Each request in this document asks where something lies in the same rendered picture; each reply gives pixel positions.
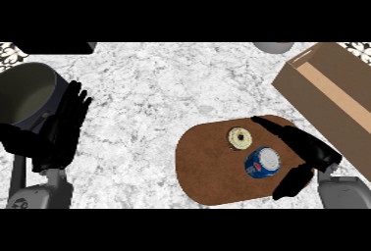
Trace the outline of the dark grey pot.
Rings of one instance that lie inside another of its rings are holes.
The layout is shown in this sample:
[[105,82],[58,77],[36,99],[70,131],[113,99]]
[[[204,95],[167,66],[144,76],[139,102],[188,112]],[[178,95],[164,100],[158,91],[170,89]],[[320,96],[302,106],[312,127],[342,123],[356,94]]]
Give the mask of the dark grey pot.
[[55,114],[67,87],[45,63],[24,63],[0,73],[0,123],[39,133],[42,116]]

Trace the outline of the grey bowl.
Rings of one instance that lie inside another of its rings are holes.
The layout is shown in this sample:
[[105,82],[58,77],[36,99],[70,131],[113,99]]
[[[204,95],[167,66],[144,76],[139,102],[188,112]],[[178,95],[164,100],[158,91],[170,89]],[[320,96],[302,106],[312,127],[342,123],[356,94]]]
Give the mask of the grey bowl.
[[259,50],[265,53],[283,54],[291,49],[294,43],[293,42],[256,42],[254,45],[259,48]]

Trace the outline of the blue can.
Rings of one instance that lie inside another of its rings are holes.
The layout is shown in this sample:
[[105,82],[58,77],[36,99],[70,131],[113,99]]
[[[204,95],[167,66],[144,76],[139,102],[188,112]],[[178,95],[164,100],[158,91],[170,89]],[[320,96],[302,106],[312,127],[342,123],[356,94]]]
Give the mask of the blue can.
[[281,168],[281,159],[275,150],[260,147],[249,156],[246,161],[246,172],[253,178],[274,176]]

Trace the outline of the black flat appliance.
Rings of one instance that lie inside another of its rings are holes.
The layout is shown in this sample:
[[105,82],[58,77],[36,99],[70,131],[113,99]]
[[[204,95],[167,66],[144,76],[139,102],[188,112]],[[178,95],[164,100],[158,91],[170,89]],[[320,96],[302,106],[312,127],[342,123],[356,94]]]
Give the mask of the black flat appliance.
[[15,42],[18,48],[33,55],[89,55],[96,42]]

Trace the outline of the brown wooden cutting board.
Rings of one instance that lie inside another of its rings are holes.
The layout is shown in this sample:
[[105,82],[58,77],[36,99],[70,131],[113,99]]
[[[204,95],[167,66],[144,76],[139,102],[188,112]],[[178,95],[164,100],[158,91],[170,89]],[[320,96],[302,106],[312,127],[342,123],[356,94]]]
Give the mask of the brown wooden cutting board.
[[[231,148],[228,132],[234,127],[243,127],[253,135],[247,150]],[[253,178],[246,172],[246,160],[263,146],[277,151],[281,169],[271,177]],[[179,184],[188,197],[207,206],[271,196],[288,171],[303,163],[278,136],[250,118],[195,125],[176,149]]]

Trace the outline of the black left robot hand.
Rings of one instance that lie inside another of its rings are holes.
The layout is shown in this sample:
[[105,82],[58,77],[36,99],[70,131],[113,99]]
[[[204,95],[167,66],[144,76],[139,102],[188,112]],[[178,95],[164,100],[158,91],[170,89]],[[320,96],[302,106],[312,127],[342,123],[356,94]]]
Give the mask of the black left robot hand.
[[33,172],[65,169],[77,151],[80,128],[93,98],[82,83],[68,84],[56,112],[48,117],[39,133],[0,124],[0,143],[5,150],[33,159]]

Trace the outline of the brown cardboard box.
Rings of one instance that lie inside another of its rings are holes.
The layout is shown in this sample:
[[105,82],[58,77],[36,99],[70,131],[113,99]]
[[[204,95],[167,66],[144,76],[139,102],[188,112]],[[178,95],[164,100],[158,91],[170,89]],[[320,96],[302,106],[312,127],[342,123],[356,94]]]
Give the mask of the brown cardboard box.
[[272,85],[371,181],[371,66],[320,42],[287,61]]

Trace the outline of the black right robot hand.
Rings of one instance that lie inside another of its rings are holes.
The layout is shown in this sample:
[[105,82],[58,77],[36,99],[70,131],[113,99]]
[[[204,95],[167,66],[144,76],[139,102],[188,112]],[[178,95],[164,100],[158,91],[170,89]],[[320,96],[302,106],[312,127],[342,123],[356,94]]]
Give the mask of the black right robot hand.
[[340,164],[342,155],[318,137],[300,128],[291,125],[280,125],[257,116],[253,116],[252,120],[278,136],[305,161],[290,170],[272,192],[274,200],[283,197],[294,197],[314,177],[312,169],[324,173],[330,166]]

